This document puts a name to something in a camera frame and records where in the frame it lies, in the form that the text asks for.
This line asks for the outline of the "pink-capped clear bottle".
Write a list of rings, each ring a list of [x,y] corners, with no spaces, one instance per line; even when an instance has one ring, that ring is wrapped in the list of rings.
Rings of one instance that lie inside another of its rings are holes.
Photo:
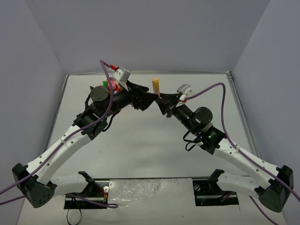
[[[112,89],[113,91],[116,91],[118,89],[118,85],[115,81],[111,81],[111,88],[109,85],[108,85],[108,88]]]

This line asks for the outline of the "small orange cap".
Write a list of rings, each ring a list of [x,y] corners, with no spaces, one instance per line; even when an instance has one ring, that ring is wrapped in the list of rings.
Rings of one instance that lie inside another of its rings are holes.
[[[152,80],[152,87],[154,91],[158,91],[159,90],[159,79],[158,78],[154,78]]]

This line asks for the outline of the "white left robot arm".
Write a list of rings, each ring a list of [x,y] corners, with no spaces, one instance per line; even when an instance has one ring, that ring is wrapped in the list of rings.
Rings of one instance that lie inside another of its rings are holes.
[[[19,190],[34,208],[39,208],[58,195],[89,196],[97,186],[84,171],[72,176],[55,177],[56,171],[80,148],[95,139],[107,127],[107,118],[132,105],[144,111],[157,94],[147,87],[131,82],[114,93],[108,87],[90,87],[85,110],[77,115],[67,132],[42,155],[26,165],[18,163],[12,169]]]

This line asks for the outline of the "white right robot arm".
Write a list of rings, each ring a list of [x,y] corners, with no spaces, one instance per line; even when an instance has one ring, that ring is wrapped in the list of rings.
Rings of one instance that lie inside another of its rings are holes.
[[[293,189],[293,171],[288,166],[270,164],[244,150],[229,140],[224,132],[211,123],[213,114],[207,107],[192,111],[179,102],[177,94],[162,94],[156,100],[161,113],[174,116],[189,133],[195,136],[193,146],[199,146],[209,154],[222,158],[246,175],[239,176],[216,169],[208,179],[209,191],[243,193],[273,212],[281,212]]]

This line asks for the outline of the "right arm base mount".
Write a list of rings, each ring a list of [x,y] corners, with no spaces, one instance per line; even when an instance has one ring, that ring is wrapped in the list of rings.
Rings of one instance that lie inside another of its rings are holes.
[[[236,192],[223,191],[217,185],[223,170],[216,169],[209,177],[192,179],[194,200],[197,207],[239,205]]]

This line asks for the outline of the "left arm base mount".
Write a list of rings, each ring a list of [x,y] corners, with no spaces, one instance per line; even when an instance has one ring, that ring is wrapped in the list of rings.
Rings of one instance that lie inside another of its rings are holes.
[[[64,209],[67,210],[66,220],[68,225],[79,225],[83,216],[83,210],[99,210],[107,209],[107,196],[104,187],[108,184],[107,182],[95,182],[91,187],[86,188],[81,193],[73,193],[73,195],[86,198],[90,201],[100,203],[102,206],[92,204],[90,202],[84,201],[81,198],[75,198],[67,195],[65,197]],[[79,218],[71,218],[71,212],[78,212]]]

